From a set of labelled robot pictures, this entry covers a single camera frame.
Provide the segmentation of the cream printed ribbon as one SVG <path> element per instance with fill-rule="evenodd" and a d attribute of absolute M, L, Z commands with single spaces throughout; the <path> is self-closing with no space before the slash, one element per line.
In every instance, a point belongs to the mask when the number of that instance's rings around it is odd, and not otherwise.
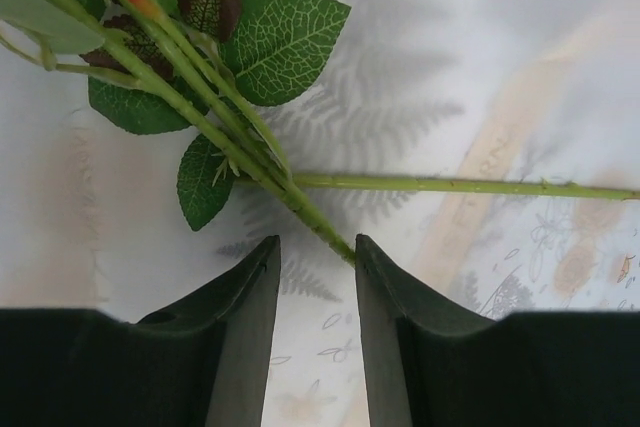
<path fill-rule="evenodd" d="M 619 38 L 639 40 L 639 12 L 611 10 L 582 23 L 570 35 L 512 74 L 491 103 L 489 116 L 465 154 L 456 180 L 501 180 L 524 142 L 550 109 L 572 67 Z M 445 293 L 471 249 L 491 198 L 448 194 L 430 222 L 416 260 L 417 274 Z"/>

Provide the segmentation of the pink rose stem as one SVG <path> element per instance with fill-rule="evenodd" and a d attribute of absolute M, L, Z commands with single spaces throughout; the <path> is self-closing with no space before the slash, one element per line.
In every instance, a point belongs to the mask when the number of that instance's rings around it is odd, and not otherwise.
<path fill-rule="evenodd" d="M 312 87 L 350 12 L 338 0 L 1 0 L 2 22 L 36 47 L 30 62 L 84 76 L 90 106 L 112 124 L 197 130 L 176 181 L 192 230 L 249 180 L 347 263 L 354 249 L 304 193 L 259 109 Z"/>
<path fill-rule="evenodd" d="M 467 180 L 459 178 L 412 178 L 398 176 L 356 176 L 296 174 L 294 182 L 304 188 L 474 193 L 519 196 L 551 196 L 629 201 L 638 200 L 638 190 L 581 186 L 574 182 L 552 184 L 505 182 L 495 180 Z"/>

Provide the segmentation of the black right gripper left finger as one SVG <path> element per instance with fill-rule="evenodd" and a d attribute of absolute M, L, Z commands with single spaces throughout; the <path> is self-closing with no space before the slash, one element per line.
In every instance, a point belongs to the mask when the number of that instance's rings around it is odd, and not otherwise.
<path fill-rule="evenodd" d="M 87 308 L 1 313 L 5 426 L 257 426 L 280 240 L 136 323 Z"/>

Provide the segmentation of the white wrapping paper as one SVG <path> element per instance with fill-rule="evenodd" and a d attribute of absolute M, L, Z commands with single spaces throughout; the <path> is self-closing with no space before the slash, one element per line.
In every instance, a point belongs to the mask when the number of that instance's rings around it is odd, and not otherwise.
<path fill-rule="evenodd" d="M 262 112 L 300 173 L 454 177 L 512 74 L 599 14 L 639 12 L 639 0 L 339 1 L 351 12 L 322 74 Z M 268 235 L 280 237 L 282 252 L 285 235 L 303 233 L 347 266 L 280 202 L 246 185 L 192 231 L 175 185 L 195 134 L 125 132 L 90 106 L 84 76 L 3 50 L 2 306 L 98 308 L 135 322 L 223 274 Z M 609 41 L 572 67 L 501 180 L 638 187 L 639 40 Z M 416 277 L 446 196 L 309 195 L 346 240 L 371 236 Z M 537 212 L 627 219 L 639 236 L 635 201 L 483 196 L 491 203 L 480 229 L 506 218 L 522 226 Z"/>

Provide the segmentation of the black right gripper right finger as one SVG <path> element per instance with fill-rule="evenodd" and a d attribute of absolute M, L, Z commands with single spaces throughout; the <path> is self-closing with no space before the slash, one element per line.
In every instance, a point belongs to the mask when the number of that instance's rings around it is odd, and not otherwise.
<path fill-rule="evenodd" d="M 468 310 L 356 239 L 356 287 L 374 426 L 635 426 L 639 316 Z"/>

